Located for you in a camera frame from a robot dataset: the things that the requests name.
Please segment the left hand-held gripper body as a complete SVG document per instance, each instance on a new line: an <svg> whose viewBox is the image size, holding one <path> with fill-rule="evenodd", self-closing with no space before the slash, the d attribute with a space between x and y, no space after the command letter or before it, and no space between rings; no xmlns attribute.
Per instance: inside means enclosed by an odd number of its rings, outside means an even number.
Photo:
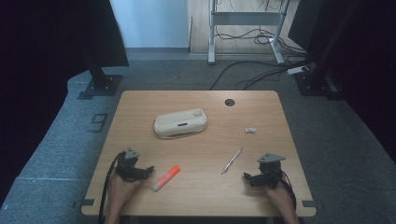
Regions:
<svg viewBox="0 0 396 224"><path fill-rule="evenodd" d="M139 156L140 154L130 147L117 156L116 173L123 180L128 182L144 180L145 174L148 174L147 170L135 167Z"/></svg>

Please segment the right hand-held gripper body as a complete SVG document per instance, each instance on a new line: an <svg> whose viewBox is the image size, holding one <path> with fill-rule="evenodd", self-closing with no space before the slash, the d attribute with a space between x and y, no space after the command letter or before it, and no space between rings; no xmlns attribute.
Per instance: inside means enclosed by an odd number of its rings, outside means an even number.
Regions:
<svg viewBox="0 0 396 224"><path fill-rule="evenodd" d="M275 187L276 184L283 180L283 171L281 162L285 157L266 153L258 159L259 175L254 175L250 180L254 183L254 187L268 186Z"/></svg>

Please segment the silver pen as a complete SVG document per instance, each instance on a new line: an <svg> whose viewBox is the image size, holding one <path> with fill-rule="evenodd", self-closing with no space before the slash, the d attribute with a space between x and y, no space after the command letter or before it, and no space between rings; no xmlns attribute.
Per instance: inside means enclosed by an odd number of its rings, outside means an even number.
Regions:
<svg viewBox="0 0 396 224"><path fill-rule="evenodd" d="M236 153L233 155L233 157L227 162L227 164L223 167L221 170L220 174L226 174L229 170L229 168L232 166L233 162L236 160L236 158L243 152L243 148L240 147Z"/></svg>

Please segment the beige pencil case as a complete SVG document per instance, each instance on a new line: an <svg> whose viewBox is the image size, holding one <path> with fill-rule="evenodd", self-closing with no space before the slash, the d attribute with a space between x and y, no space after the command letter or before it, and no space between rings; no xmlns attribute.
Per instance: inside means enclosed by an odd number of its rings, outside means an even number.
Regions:
<svg viewBox="0 0 396 224"><path fill-rule="evenodd" d="M162 139L179 138L201 132L208 119L201 108L159 115L153 122L156 134Z"/></svg>

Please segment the person's left hand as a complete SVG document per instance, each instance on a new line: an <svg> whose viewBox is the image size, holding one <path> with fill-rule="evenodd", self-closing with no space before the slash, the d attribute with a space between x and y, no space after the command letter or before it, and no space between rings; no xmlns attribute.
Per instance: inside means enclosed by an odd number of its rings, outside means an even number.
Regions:
<svg viewBox="0 0 396 224"><path fill-rule="evenodd" d="M139 180L128 182L123 180L117 173L110 177L108 200L111 204L125 204L141 186Z"/></svg>

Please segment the person's right hand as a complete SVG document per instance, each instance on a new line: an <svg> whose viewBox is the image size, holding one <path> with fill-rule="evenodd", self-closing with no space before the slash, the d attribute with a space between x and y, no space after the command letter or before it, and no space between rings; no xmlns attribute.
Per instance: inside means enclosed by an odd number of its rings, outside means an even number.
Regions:
<svg viewBox="0 0 396 224"><path fill-rule="evenodd" d="M283 184L277 183L275 187L265 188L264 192L273 206L278 210L294 210L293 199L290 196L288 189Z"/></svg>

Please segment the orange highlighter marker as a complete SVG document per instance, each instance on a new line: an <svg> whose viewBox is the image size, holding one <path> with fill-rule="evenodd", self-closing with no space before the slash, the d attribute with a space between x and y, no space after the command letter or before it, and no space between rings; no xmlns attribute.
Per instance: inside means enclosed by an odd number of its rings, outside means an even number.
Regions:
<svg viewBox="0 0 396 224"><path fill-rule="evenodd" d="M154 191L158 191L161 189L167 182L169 182L173 177L175 177L180 172L180 167L178 165L173 166L165 175L163 175L160 179L158 179L153 185L152 189Z"/></svg>

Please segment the white power strip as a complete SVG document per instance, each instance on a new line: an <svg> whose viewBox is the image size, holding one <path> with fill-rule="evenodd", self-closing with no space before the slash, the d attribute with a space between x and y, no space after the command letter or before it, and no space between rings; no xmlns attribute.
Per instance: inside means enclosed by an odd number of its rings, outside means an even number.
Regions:
<svg viewBox="0 0 396 224"><path fill-rule="evenodd" d="M309 68L307 66L298 66L298 67L293 67L291 69L288 69L287 70L287 74L291 76L291 75L294 75L294 74L306 72L308 70L309 70Z"/></svg>

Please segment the black curtain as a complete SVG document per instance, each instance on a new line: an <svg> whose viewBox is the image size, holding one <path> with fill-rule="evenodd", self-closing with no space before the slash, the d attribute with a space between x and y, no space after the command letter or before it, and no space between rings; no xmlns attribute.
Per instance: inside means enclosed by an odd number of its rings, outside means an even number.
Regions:
<svg viewBox="0 0 396 224"><path fill-rule="evenodd" d="M0 204L90 66L128 59L110 0L0 0Z"/></svg>
<svg viewBox="0 0 396 224"><path fill-rule="evenodd" d="M396 162L396 0L360 0L342 53L342 99Z"/></svg>

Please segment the black stand with base plate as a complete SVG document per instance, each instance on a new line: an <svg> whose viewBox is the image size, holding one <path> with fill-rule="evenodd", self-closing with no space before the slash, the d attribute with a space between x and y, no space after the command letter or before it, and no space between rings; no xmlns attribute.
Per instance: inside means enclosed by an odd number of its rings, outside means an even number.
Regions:
<svg viewBox="0 0 396 224"><path fill-rule="evenodd" d="M87 88L79 94L78 99L91 100L95 96L114 96L120 85L122 76L106 75L103 69L90 57L85 59L85 64L92 79Z"/></svg>
<svg viewBox="0 0 396 224"><path fill-rule="evenodd" d="M360 0L301 0L289 37L307 53L312 68L295 75L300 94L342 99L342 84L334 70L342 59L347 28Z"/></svg>

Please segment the grey metal desk frame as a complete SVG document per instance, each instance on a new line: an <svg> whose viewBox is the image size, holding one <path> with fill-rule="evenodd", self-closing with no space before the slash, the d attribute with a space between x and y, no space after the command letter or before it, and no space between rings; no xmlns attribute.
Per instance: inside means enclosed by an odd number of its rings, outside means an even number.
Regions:
<svg viewBox="0 0 396 224"><path fill-rule="evenodd" d="M276 32L270 38L270 47L278 64L284 64L280 46L278 45L284 21L287 16L290 0L284 0L279 11L255 11L255 12L223 12L216 10L217 0L209 0L209 42L208 42L208 63L215 63L215 31L217 26L227 25L259 25L275 26Z"/></svg>

